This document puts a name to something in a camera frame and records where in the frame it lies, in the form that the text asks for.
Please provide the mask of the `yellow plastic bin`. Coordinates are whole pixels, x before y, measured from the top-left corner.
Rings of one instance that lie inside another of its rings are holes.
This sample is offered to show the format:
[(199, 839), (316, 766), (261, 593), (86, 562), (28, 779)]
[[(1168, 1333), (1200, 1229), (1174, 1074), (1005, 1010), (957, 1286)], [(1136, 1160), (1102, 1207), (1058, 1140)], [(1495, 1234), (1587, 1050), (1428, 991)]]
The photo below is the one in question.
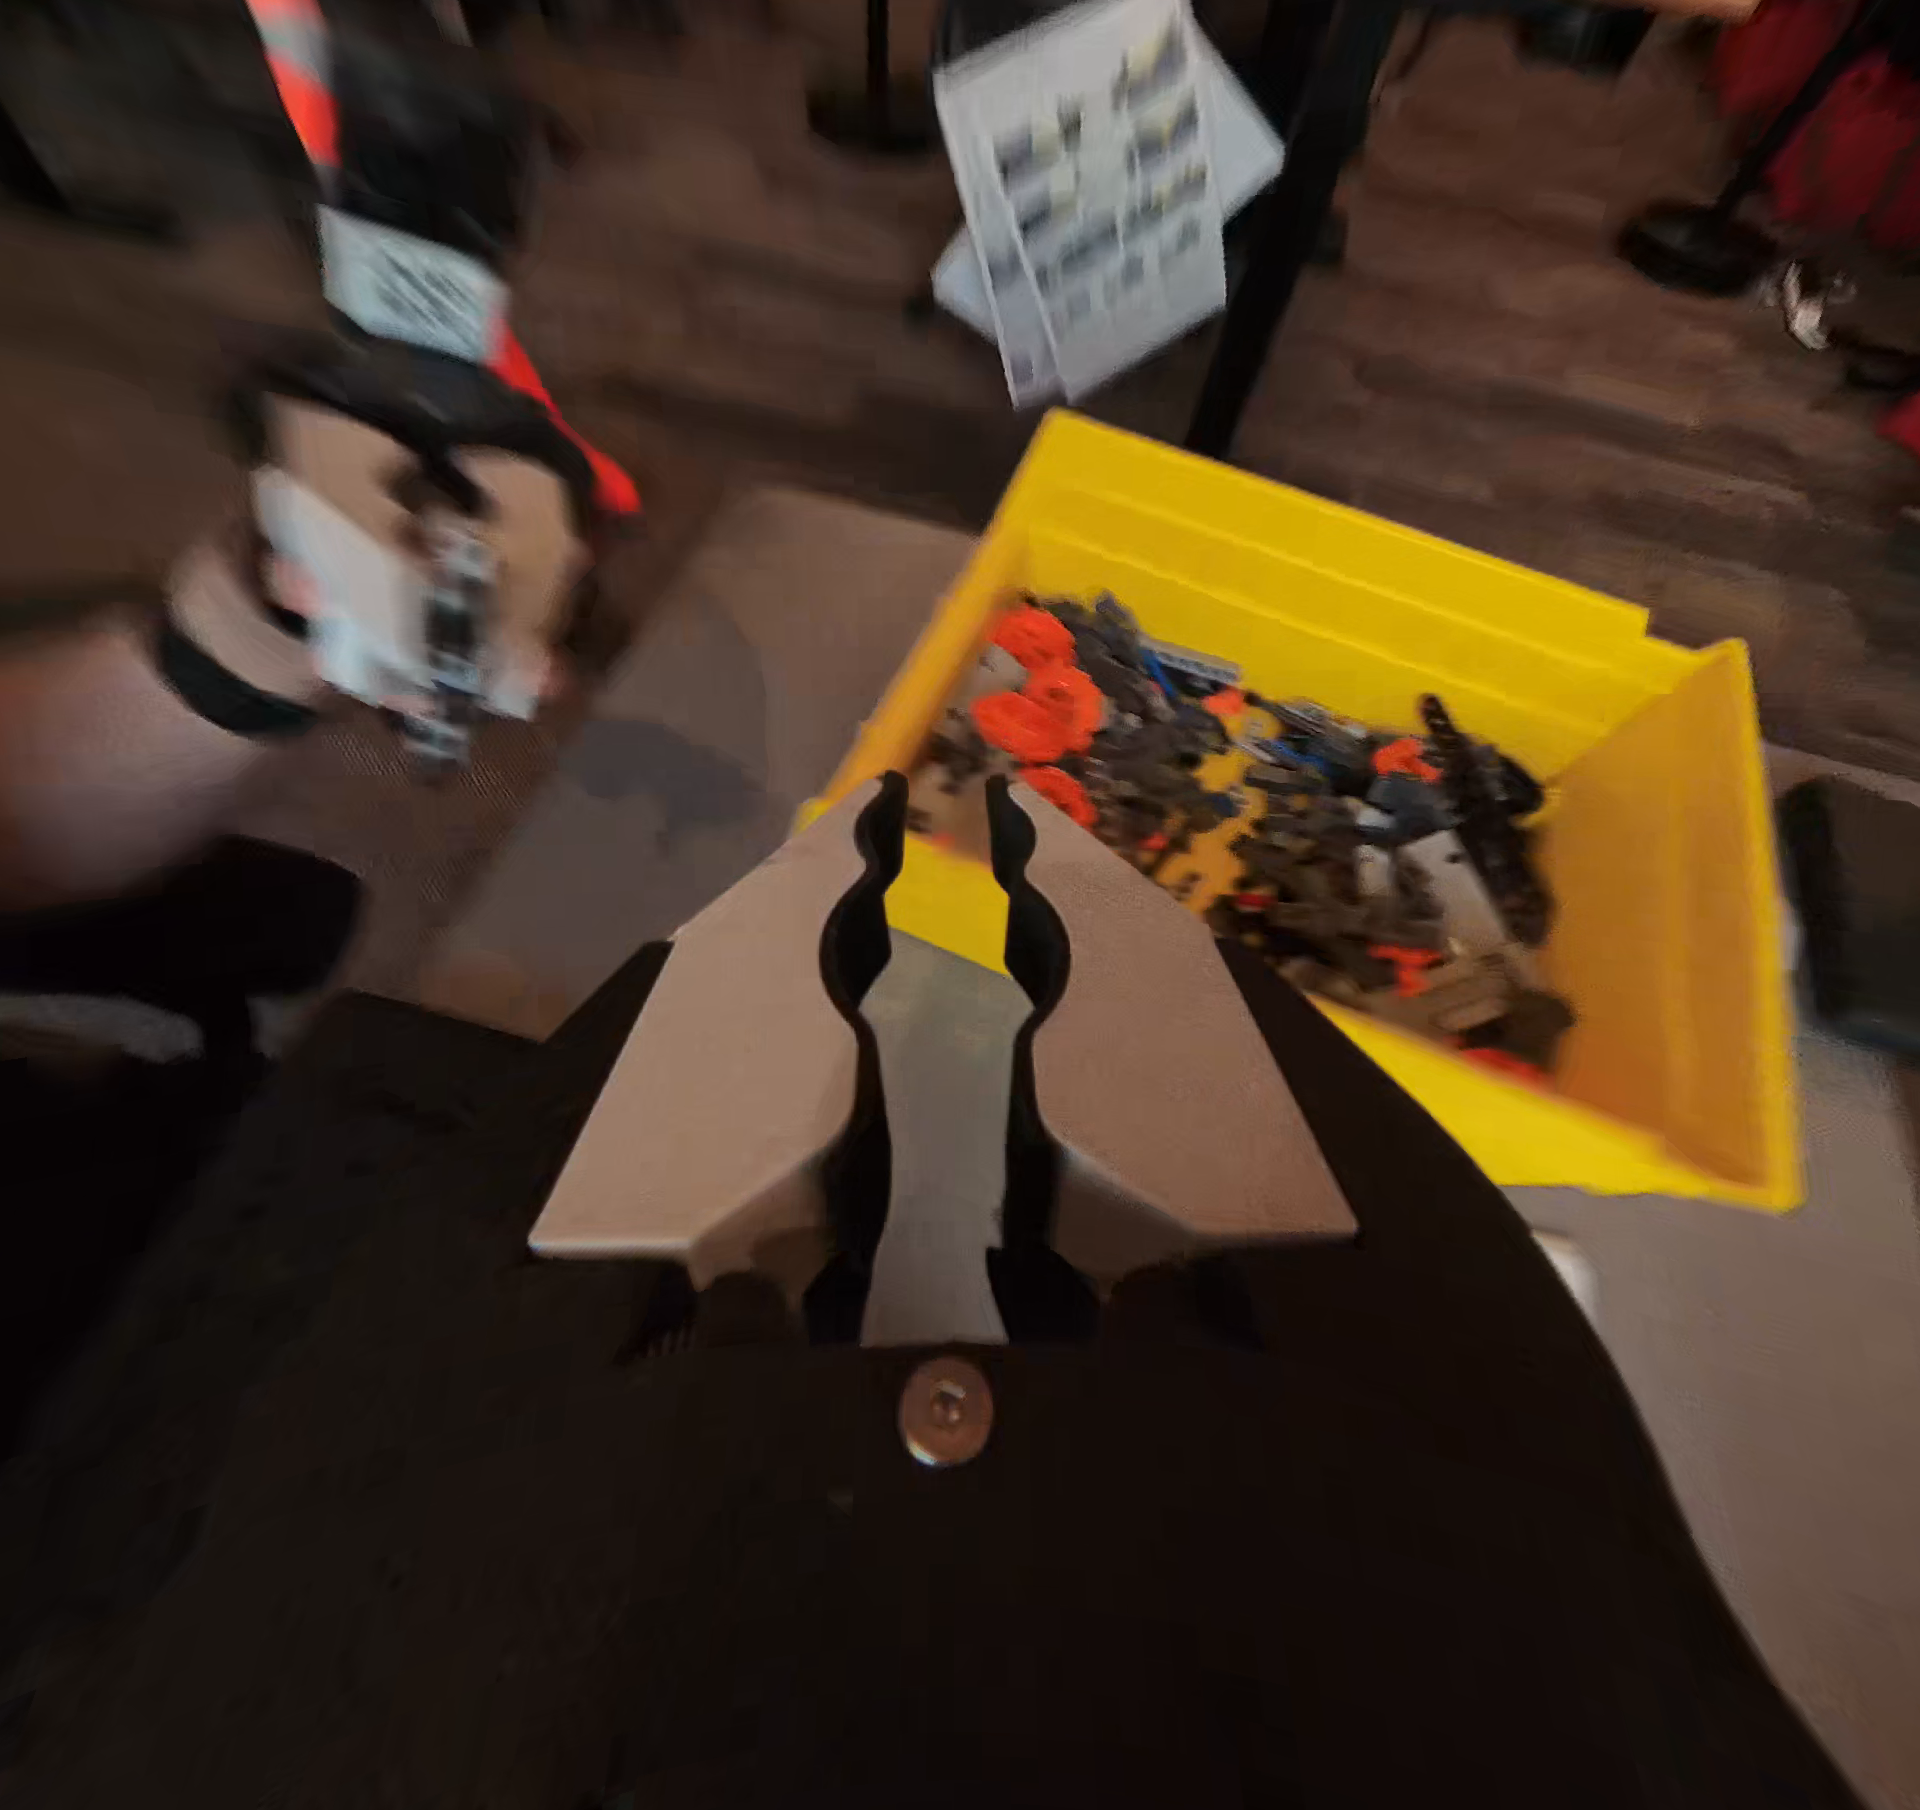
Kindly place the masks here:
[(1114, 596), (1255, 690), (1400, 728), (1438, 694), (1548, 789), (1548, 1079), (1314, 1006), (1508, 1188), (1785, 1214), (1805, 1198), (1793, 958), (1747, 645), (1147, 436), (1052, 410), (799, 830), (910, 770), (1013, 597)]

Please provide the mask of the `hanging instruction sheet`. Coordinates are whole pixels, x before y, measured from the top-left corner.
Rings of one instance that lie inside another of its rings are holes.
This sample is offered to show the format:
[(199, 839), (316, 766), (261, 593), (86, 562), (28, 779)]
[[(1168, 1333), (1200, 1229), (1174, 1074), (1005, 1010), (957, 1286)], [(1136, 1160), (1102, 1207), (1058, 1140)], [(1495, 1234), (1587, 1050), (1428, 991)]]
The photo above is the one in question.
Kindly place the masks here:
[(1228, 225), (1286, 143), (1193, 0), (1079, 0), (931, 79), (964, 213), (937, 305), (1019, 407), (1076, 403), (1220, 316)]

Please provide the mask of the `toy building assembly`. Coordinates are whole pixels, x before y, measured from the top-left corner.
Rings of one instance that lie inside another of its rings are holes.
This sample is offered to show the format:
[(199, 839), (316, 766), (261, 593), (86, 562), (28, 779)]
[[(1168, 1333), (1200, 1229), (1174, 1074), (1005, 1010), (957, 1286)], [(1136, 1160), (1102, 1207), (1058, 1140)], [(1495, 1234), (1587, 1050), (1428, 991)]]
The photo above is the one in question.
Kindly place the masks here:
[(426, 513), (420, 531), (424, 685), (401, 710), (401, 730), (420, 778), (444, 783), (468, 766), (474, 734), (489, 716), (500, 562), (485, 528), (465, 515)]

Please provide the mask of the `pile of toy building parts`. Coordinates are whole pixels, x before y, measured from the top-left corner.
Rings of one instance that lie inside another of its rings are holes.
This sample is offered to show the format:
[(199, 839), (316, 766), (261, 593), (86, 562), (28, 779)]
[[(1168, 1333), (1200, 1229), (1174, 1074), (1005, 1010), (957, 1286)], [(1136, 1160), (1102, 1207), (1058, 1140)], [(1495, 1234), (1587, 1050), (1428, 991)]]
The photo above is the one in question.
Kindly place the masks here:
[(1025, 591), (931, 725), (909, 830), (986, 861), (993, 778), (1296, 988), (1486, 1072), (1553, 1075), (1577, 1012), (1543, 962), (1548, 789), (1438, 694), (1382, 725), (1265, 694), (1110, 591)]

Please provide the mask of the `red bag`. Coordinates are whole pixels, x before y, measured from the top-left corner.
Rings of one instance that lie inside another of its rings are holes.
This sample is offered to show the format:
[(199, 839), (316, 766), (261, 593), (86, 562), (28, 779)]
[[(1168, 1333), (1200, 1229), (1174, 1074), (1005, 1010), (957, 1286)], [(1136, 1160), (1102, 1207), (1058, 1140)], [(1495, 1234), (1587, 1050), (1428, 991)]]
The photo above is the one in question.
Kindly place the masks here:
[[(1708, 60), (1708, 93), (1754, 142), (1856, 26), (1867, 0), (1763, 0)], [(1891, 0), (1768, 160), (1759, 195), (1793, 231), (1859, 238), (1887, 255), (1919, 248), (1919, 0)]]

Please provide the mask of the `pale desk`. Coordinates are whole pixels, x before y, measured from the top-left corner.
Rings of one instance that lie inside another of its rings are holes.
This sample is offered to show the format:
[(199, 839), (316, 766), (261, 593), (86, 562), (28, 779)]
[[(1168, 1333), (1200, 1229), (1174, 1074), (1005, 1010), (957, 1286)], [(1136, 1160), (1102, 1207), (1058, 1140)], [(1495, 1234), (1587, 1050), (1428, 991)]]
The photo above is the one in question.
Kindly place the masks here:
[[(550, 1035), (775, 845), (972, 554), (786, 485), (725, 499), (420, 959), (436, 1012)], [(1514, 1191), (1587, 1302), (1693, 1534), (1861, 1793), (1916, 1805), (1916, 1088), (1799, 1030), (1806, 1200)]]

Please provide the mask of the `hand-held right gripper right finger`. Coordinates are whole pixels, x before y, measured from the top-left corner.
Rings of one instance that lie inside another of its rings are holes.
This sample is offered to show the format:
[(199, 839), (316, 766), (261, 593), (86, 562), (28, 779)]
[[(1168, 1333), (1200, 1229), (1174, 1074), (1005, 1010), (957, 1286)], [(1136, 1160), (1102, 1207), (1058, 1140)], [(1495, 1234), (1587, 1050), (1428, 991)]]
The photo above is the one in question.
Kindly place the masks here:
[(1037, 791), (983, 793), (1025, 1016), (990, 1294), (1013, 1344), (1089, 1341), (1142, 1270), (1353, 1244), (1356, 1211), (1214, 933)]

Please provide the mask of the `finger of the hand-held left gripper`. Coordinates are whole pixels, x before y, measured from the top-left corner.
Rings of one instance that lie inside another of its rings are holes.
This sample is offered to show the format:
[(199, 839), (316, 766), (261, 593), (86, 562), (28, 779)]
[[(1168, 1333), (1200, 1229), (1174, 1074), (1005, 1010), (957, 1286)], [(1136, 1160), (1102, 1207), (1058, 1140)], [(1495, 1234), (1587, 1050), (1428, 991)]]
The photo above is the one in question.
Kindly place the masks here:
[(276, 466), (252, 471), (252, 513), (292, 573), (324, 688), (370, 708), (422, 708), (426, 573), (410, 511), (376, 479), (347, 499)]
[(482, 701), (530, 721), (550, 694), (562, 626), (588, 568), (573, 485), (550, 466), (481, 454), (482, 521), (493, 582), (482, 642)]

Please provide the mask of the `black floor lamp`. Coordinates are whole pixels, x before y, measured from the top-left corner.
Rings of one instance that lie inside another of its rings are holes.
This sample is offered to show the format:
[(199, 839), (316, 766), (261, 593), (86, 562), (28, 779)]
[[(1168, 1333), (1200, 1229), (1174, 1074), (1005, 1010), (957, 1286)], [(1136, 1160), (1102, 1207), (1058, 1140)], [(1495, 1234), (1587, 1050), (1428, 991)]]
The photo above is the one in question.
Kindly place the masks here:
[(807, 93), (810, 133), (869, 160), (921, 160), (935, 146), (925, 78), (900, 79), (893, 61), (893, 0), (863, 0), (863, 67), (857, 79)]
[(1752, 142), (1740, 143), (1734, 167), (1712, 200), (1657, 200), (1630, 217), (1616, 238), (1620, 259), (1660, 285), (1733, 298), (1756, 285), (1773, 265), (1781, 252), (1781, 231), (1817, 238), (1768, 216), (1760, 197), (1765, 167), (1821, 99), (1851, 49), (1861, 44), (1864, 27), (1881, 21), (1891, 1), (1864, 0), (1861, 19), (1842, 30), (1839, 44), (1821, 58), (1799, 93)]

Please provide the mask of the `black flat device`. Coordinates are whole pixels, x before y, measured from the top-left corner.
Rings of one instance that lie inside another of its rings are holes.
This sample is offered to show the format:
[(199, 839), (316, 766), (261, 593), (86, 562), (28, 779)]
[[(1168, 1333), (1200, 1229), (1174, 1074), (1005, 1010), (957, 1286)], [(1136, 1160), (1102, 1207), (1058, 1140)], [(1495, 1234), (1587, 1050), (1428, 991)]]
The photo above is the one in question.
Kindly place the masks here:
[(1916, 1064), (1916, 804), (1821, 773), (1787, 789), (1777, 817), (1814, 1014)]

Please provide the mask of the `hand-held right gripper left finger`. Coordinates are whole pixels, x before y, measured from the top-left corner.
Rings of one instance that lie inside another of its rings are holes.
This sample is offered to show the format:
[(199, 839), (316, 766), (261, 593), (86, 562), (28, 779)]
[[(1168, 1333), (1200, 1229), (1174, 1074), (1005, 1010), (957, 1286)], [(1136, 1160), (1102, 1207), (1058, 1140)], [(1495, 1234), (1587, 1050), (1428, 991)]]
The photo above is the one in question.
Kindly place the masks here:
[(781, 1290), (857, 1344), (894, 1191), (866, 997), (894, 955), (909, 779), (804, 823), (667, 943), (530, 1229), (546, 1262), (644, 1262), (695, 1294)]

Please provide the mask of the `person's left hand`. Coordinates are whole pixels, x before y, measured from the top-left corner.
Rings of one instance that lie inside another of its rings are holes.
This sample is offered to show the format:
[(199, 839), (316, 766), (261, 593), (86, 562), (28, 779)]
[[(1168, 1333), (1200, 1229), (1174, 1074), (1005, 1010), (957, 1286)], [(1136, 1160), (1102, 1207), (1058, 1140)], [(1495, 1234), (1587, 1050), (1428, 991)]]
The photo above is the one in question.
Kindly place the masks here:
[(324, 683), (268, 622), (225, 642), (170, 617), (4, 645), (4, 911), (141, 886), (210, 841), (252, 771), (313, 728)]

